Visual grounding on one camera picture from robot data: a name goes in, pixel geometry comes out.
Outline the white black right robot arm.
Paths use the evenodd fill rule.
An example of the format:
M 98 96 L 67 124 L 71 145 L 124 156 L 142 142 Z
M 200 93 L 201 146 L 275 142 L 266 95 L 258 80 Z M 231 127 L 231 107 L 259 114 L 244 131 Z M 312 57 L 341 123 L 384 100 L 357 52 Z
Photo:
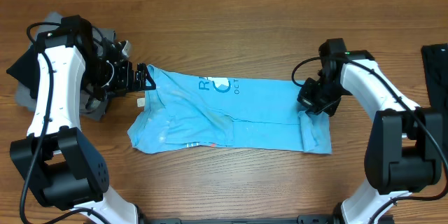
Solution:
M 344 95 L 357 99 L 372 121 L 364 158 L 365 180 L 332 214 L 298 216 L 299 223 L 393 223 L 387 211 L 399 201 L 430 202 L 420 196 L 447 175 L 442 152 L 442 115 L 406 98 L 366 50 L 347 50 L 342 38 L 318 49 L 318 80 L 301 84 L 297 100 L 310 114 L 333 116 Z

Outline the light blue t-shirt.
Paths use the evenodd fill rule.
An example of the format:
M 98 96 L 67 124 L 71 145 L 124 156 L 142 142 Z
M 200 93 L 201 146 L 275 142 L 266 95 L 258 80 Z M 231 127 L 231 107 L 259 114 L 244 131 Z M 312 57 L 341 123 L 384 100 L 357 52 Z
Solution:
M 308 113 L 286 80 L 190 76 L 148 66 L 156 89 L 127 134 L 155 154 L 196 146 L 330 154 L 329 117 Z

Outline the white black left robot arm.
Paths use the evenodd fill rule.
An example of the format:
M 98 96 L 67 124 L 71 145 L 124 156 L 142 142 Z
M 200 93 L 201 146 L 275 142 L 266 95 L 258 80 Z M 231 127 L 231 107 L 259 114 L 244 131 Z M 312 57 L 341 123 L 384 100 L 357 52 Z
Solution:
M 145 64 L 129 60 L 130 43 L 107 39 L 88 20 L 73 15 L 49 22 L 30 37 L 31 48 L 8 70 L 16 78 L 34 66 L 36 108 L 24 139 L 10 158 L 21 174 L 22 194 L 67 218 L 83 214 L 94 223 L 146 223 L 140 208 L 110 185 L 105 159 L 82 133 L 81 95 L 107 102 L 129 92 L 154 90 Z

